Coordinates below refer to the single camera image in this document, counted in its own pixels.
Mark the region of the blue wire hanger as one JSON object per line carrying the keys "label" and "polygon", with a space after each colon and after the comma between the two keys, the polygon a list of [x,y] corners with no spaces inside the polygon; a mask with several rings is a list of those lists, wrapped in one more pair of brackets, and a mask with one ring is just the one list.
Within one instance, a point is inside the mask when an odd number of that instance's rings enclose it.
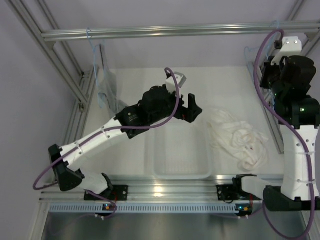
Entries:
{"label": "blue wire hanger", "polygon": [[[272,22],[272,24],[270,25],[271,27],[276,27],[276,29],[279,29],[280,28],[280,22],[278,20],[275,20]],[[275,40],[277,40],[277,36],[279,34],[278,33],[275,33],[267,42],[267,44],[264,46],[263,48],[263,51],[262,53],[265,55],[264,56],[264,60],[263,61],[267,61],[269,59],[269,57],[272,56],[272,53],[274,51],[274,42]],[[246,66],[247,66],[247,69],[249,71],[249,74],[253,79],[253,67],[254,67],[254,62],[255,60],[253,60],[253,63],[251,63],[251,61],[249,60],[248,56],[250,55],[250,53],[253,53],[255,51],[258,51],[260,49],[260,47],[254,47],[254,48],[250,48],[248,46],[246,46],[244,48],[244,51],[243,51],[243,55],[244,55],[244,59],[246,61]],[[272,93],[271,90],[263,90],[262,91],[263,95],[264,95],[264,100],[266,102],[268,102],[270,104],[271,107],[274,107],[274,103],[275,103],[275,96],[274,94]]]}

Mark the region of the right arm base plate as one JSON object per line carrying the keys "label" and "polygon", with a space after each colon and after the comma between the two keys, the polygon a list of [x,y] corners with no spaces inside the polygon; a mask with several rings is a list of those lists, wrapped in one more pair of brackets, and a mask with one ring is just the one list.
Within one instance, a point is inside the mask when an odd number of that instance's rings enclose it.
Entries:
{"label": "right arm base plate", "polygon": [[244,200],[246,197],[241,195],[232,185],[217,185],[217,198],[227,204],[234,201]]}

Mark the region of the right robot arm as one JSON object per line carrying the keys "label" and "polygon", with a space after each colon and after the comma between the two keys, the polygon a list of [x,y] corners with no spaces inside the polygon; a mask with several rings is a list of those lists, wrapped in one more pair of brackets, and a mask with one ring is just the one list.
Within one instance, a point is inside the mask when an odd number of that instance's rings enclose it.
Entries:
{"label": "right robot arm", "polygon": [[271,212],[318,211],[320,194],[315,179],[315,145],[320,127],[320,104],[308,95],[316,74],[314,62],[305,56],[272,56],[264,63],[260,87],[271,90],[284,145],[281,186],[254,174],[233,178],[233,194],[249,194],[263,200]]}

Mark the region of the blue hanger with grey shirt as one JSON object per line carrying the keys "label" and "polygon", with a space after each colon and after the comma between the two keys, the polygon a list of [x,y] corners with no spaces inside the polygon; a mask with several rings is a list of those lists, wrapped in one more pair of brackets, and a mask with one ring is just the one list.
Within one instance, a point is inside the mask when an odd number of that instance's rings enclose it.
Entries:
{"label": "blue hanger with grey shirt", "polygon": [[86,29],[86,37],[90,44],[92,54],[93,54],[93,72],[94,72],[94,79],[95,79],[95,86],[97,90],[97,103],[98,106],[102,109],[105,103],[105,73],[104,73],[104,61],[103,57],[101,56],[102,50],[102,42],[94,44],[91,36],[91,29],[88,27]]}

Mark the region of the aluminium frame left posts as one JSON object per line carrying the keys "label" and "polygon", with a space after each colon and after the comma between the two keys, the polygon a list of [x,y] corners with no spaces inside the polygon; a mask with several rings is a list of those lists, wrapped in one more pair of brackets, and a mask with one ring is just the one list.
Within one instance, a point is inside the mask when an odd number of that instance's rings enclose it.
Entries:
{"label": "aluminium frame left posts", "polygon": [[62,141],[73,95],[9,6],[0,3],[0,169],[36,173]]}

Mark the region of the aluminium frame top rail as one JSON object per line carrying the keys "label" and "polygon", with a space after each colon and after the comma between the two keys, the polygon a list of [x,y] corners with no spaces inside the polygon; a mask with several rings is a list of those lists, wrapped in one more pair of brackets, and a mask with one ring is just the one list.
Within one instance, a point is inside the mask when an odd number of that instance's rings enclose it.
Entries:
{"label": "aluminium frame top rail", "polygon": [[58,29],[45,30],[41,37],[45,42],[66,42],[98,39],[135,39],[161,37],[190,37],[214,35],[265,34],[276,27],[289,33],[316,33],[320,29],[319,20],[298,20],[283,22],[219,23],[198,25],[166,25],[112,27],[100,29]]}

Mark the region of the grey shirt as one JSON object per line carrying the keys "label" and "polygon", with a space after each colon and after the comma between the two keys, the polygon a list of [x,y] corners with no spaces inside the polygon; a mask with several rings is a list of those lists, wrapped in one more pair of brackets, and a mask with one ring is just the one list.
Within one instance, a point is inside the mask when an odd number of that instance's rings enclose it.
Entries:
{"label": "grey shirt", "polygon": [[107,107],[110,117],[113,118],[128,105],[118,96],[117,77],[109,69],[104,44],[98,46],[97,53],[101,59],[102,70],[102,78],[96,80],[98,105],[100,108]]}

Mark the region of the white tank top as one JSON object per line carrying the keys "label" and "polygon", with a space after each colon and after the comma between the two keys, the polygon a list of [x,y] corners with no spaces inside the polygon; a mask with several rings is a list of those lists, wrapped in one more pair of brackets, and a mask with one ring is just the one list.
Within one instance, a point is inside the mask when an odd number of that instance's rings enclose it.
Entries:
{"label": "white tank top", "polygon": [[222,149],[237,160],[237,167],[251,172],[269,160],[268,137],[246,121],[239,120],[221,108],[210,108],[205,124],[210,145]]}

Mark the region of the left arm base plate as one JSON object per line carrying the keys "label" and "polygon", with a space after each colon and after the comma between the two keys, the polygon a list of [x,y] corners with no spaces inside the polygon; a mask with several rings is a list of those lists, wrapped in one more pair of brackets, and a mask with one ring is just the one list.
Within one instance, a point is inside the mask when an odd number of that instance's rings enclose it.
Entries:
{"label": "left arm base plate", "polygon": [[128,200],[128,185],[114,185],[113,189],[107,189],[100,193],[97,197],[97,194],[90,194],[87,191],[84,193],[85,201],[101,201],[101,197],[108,199],[110,201],[127,201]]}

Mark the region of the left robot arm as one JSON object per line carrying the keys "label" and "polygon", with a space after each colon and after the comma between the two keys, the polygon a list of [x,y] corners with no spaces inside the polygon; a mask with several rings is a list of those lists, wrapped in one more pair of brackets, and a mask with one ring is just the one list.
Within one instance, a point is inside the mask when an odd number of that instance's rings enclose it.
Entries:
{"label": "left robot arm", "polygon": [[166,86],[154,86],[145,92],[135,105],[124,108],[107,124],[82,139],[65,146],[52,145],[48,151],[59,189],[67,192],[75,188],[95,193],[102,200],[113,194],[113,185],[105,173],[89,173],[81,166],[98,153],[131,140],[147,132],[163,119],[176,118],[192,123],[203,112],[196,104],[195,95],[188,94],[187,106],[176,92]]}

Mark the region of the aluminium front rail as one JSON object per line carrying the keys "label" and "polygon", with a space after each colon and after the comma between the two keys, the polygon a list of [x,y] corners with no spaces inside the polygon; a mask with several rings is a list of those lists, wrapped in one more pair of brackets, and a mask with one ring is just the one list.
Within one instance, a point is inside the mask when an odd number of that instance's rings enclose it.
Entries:
{"label": "aluminium front rail", "polygon": [[[282,174],[258,174],[272,185],[281,186]],[[168,180],[144,176],[112,176],[113,185],[128,185],[127,203],[211,203],[218,202],[216,185],[232,184],[234,175],[217,175],[198,180]],[[84,202],[85,191],[62,192],[58,186],[40,191],[40,202]]]}

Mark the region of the white plastic basket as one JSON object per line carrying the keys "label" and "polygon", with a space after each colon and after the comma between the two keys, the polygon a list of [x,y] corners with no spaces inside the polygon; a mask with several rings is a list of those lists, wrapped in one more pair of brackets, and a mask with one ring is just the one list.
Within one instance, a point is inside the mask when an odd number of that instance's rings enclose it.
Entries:
{"label": "white plastic basket", "polygon": [[208,134],[203,123],[174,121],[145,138],[146,159],[156,178],[201,180],[212,174]]}

